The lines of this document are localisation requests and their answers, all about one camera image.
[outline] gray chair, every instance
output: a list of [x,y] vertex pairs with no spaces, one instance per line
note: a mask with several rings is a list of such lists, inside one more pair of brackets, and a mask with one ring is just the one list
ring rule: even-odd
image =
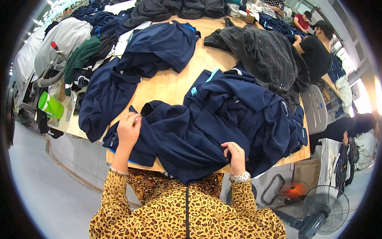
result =
[[300,94],[304,104],[309,135],[324,131],[328,125],[328,115],[320,89],[316,85],[311,85],[308,92]]

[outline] green garment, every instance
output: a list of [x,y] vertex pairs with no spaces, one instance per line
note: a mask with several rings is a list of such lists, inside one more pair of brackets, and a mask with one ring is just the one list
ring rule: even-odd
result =
[[[71,54],[64,69],[65,85],[71,85],[74,81],[75,71],[82,69],[89,58],[98,54],[101,50],[101,42],[95,36],[86,40],[81,46],[77,47]],[[65,94],[70,96],[70,87],[65,87]]]

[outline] person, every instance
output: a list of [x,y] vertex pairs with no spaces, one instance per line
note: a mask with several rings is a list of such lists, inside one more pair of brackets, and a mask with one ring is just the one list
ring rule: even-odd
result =
[[330,54],[330,40],[333,38],[334,28],[327,21],[320,20],[314,26],[314,36],[295,35],[293,46],[301,54],[309,68],[311,84],[316,83],[332,67],[333,59]]
[[[216,173],[188,186],[163,173],[128,167],[138,140],[141,115],[129,112],[120,119],[119,145],[104,184],[101,207],[91,219],[90,238],[278,238],[285,227],[270,209],[258,210],[245,171],[244,150],[223,143],[231,154],[231,206],[221,200],[223,174]],[[141,208],[130,210],[129,184]]]
[[353,118],[340,118],[329,124],[323,132],[309,135],[311,153],[315,152],[320,139],[329,138],[347,145],[352,143],[352,138],[371,129],[374,129],[374,136],[379,139],[379,122],[371,113],[357,114]]
[[311,18],[312,14],[309,11],[305,11],[303,15],[297,13],[293,19],[293,23],[297,29],[300,29],[303,33],[307,33]]
[[65,8],[63,15],[66,16],[68,14],[72,13],[72,10],[70,8]]
[[283,0],[264,0],[265,4],[267,4],[272,10],[274,10],[279,15],[284,15],[285,3]]

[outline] black zipper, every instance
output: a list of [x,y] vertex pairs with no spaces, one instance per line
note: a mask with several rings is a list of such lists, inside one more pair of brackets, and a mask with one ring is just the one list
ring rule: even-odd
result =
[[188,188],[186,188],[186,239],[190,239],[190,227],[188,222]]

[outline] black cap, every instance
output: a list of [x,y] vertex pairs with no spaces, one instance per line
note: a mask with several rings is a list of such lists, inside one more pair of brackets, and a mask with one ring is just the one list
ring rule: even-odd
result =
[[309,11],[305,11],[304,14],[309,21],[312,20],[312,14]]
[[320,28],[329,40],[333,38],[334,27],[330,22],[320,20],[312,28],[314,29],[315,27]]

